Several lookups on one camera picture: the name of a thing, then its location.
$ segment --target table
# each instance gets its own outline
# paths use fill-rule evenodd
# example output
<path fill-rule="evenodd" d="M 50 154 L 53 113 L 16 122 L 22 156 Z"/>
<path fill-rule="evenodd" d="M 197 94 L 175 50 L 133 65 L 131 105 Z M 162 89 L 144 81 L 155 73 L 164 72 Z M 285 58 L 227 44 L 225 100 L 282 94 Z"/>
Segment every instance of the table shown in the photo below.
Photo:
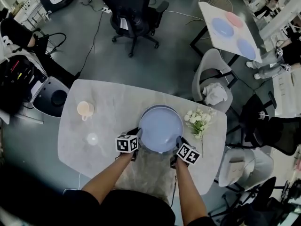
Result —
<path fill-rule="evenodd" d="M 216 8 L 214 6 L 211 6 L 210 4 L 206 3 L 206 2 L 199 2 L 198 3 L 206 26 L 201 30 L 201 32 L 195 37 L 195 39 L 191 42 L 190 46 L 202 57 L 204 54 L 196 47 L 196 43 L 197 41 L 200 40 L 200 38 L 208 31 L 209 35 L 210 35 L 210 39 L 212 42 L 213 47 L 217 48 L 217 49 L 222 49 L 228 52 L 231 52 L 234 55 L 234 57 L 230 60 L 230 62 L 228 63 L 229 66 L 233 65 L 233 63 L 238 59 L 239 56 L 243 56 L 242 53 L 239 51 L 236 42 L 238 38 L 244 38 L 245 40 L 247 40 L 252 47 L 255 50 L 255 54 L 256 54 L 256 58 L 255 61 L 261 63 L 261 56 L 259 53 L 259 50 L 256 46 L 256 43 L 250 33 L 250 30 L 248 29 L 248 26 L 246 25 L 245 21 L 242 20 L 244 26 L 241 29 L 238 29 L 236 27 L 234 27 L 234 36 L 231 38 L 225 38 L 222 35 L 219 35 L 214 28 L 211 25 L 211 21 L 213 18 L 215 17 L 219 17 L 222 18 L 224 20 L 227 21 L 227 18 L 225 16 L 226 11 L 220 9 L 220 8 Z"/>
<path fill-rule="evenodd" d="M 86 100 L 95 106 L 95 113 L 83 121 L 77 113 L 77 104 Z M 181 118 L 197 106 L 204 112 L 209 107 L 161 92 L 103 81 L 76 80 L 68 94 L 58 133 L 58 157 L 74 170 L 94 177 L 118 156 L 115 137 L 138 126 L 142 113 L 152 105 L 173 107 Z M 204 135 L 204 158 L 189 166 L 189 171 L 200 194 L 211 187 L 224 151 L 227 117 L 216 111 L 212 125 Z M 98 136 L 95 146 L 86 137 Z M 183 137 L 201 152 L 201 141 L 196 140 L 185 125 Z M 116 183 L 116 187 L 152 195 L 169 195 L 174 188 L 175 170 L 169 167 L 171 155 L 143 150 L 136 162 L 130 162 Z"/>

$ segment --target sneaker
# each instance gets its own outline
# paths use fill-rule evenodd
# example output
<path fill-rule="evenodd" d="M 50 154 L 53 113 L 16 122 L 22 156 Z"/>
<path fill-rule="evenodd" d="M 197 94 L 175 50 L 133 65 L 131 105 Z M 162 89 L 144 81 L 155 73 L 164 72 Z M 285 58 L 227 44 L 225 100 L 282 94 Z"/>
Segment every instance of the sneaker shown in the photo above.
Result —
<path fill-rule="evenodd" d="M 246 62 L 246 66 L 249 68 L 254 69 L 253 63 L 252 62 Z"/>
<path fill-rule="evenodd" d="M 256 74 L 254 75 L 254 78 L 255 78 L 256 80 L 259 80 L 259 79 L 260 79 L 260 75 L 259 75 L 258 73 L 256 73 Z"/>

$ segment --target blue circle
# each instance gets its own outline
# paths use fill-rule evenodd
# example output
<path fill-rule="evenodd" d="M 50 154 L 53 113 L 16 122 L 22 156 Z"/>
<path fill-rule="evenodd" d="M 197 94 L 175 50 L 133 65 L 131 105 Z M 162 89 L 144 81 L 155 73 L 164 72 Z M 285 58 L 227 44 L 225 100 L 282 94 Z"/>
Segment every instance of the blue circle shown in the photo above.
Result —
<path fill-rule="evenodd" d="M 178 136 L 183 135 L 183 123 L 179 115 L 167 107 L 149 109 L 141 118 L 142 143 L 152 151 L 167 152 L 176 145 Z"/>
<path fill-rule="evenodd" d="M 256 53 L 253 46 L 245 39 L 238 39 L 237 40 L 237 47 L 239 51 L 250 60 L 255 60 Z"/>
<path fill-rule="evenodd" d="M 212 27 L 224 37 L 229 38 L 234 35 L 233 27 L 224 19 L 221 19 L 219 17 L 212 19 Z"/>

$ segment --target table leg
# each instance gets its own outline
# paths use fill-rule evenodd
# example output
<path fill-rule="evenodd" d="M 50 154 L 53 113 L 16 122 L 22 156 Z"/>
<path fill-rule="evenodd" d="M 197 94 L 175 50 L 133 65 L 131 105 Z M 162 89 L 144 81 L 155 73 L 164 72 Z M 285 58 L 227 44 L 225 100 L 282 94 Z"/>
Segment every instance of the table leg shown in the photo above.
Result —
<path fill-rule="evenodd" d="M 238 58 L 239 58 L 239 55 L 234 55 L 233 58 L 228 63 L 228 65 L 231 67 Z"/>
<path fill-rule="evenodd" d="M 207 26 L 205 26 L 201 32 L 194 38 L 194 40 L 190 43 L 190 47 L 193 48 L 194 51 L 198 53 L 201 57 L 204 56 L 204 54 L 197 48 L 196 43 L 199 41 L 199 39 L 208 31 Z"/>

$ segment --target towel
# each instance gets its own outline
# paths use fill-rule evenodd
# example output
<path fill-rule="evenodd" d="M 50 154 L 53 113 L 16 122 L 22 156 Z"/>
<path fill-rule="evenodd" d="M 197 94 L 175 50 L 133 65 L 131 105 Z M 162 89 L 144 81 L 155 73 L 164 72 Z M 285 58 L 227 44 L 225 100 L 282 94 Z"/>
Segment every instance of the towel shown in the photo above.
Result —
<path fill-rule="evenodd" d="M 203 95 L 206 96 L 206 105 L 216 105 L 221 101 L 226 101 L 228 99 L 227 92 L 220 83 L 211 83 L 206 86 L 203 90 Z"/>

